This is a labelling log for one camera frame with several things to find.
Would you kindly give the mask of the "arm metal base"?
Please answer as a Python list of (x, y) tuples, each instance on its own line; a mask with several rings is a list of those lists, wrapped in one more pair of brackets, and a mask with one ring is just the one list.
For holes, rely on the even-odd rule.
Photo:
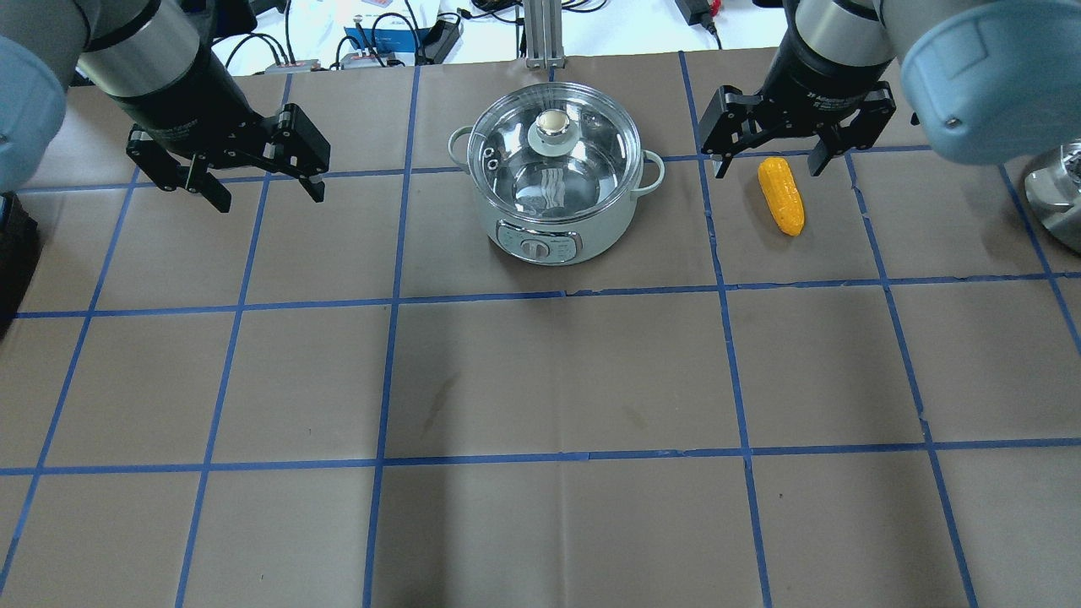
[(1024, 196), (1060, 244), (1080, 252), (1080, 141), (1037, 155), (1024, 169)]

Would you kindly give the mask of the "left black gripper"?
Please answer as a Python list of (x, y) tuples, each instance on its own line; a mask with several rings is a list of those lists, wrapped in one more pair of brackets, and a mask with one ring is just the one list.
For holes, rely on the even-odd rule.
[[(295, 103), (273, 117), (255, 113), (217, 57), (193, 58), (185, 74), (158, 91), (112, 100), (134, 122), (128, 158), (161, 190), (193, 193), (228, 213), (231, 193), (209, 173), (209, 160), (221, 168), (257, 166), (293, 177), (313, 203), (324, 203), (329, 141)], [(208, 160), (193, 158), (197, 153)], [(193, 160), (182, 166), (178, 155)]]

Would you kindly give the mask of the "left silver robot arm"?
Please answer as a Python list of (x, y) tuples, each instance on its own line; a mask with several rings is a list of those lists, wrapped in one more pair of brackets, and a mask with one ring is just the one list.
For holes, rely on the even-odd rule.
[(4, 1), (3, 191), (21, 189), (57, 136), (76, 72), (132, 119), (128, 158), (161, 190), (231, 208), (219, 170), (258, 168), (325, 197), (331, 146), (297, 104), (263, 116), (175, 1)]

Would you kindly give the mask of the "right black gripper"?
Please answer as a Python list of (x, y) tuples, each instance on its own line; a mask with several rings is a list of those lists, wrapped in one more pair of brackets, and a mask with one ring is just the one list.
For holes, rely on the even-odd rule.
[(850, 149), (869, 149), (897, 109), (882, 80), (893, 58), (883, 35), (835, 35), (816, 45), (800, 34), (784, 35), (756, 94), (721, 85), (702, 115), (700, 153), (713, 161), (713, 177), (725, 177), (735, 155), (769, 138), (816, 134), (811, 176)]

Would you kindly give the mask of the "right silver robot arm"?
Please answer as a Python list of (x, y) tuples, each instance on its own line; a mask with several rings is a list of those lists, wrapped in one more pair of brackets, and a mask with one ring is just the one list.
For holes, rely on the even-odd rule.
[(784, 1), (787, 30), (753, 94), (713, 93), (698, 123), (715, 176), (774, 138), (818, 143), (808, 170), (869, 149), (904, 98), (931, 149), (997, 166), (1078, 138), (1077, 1)]

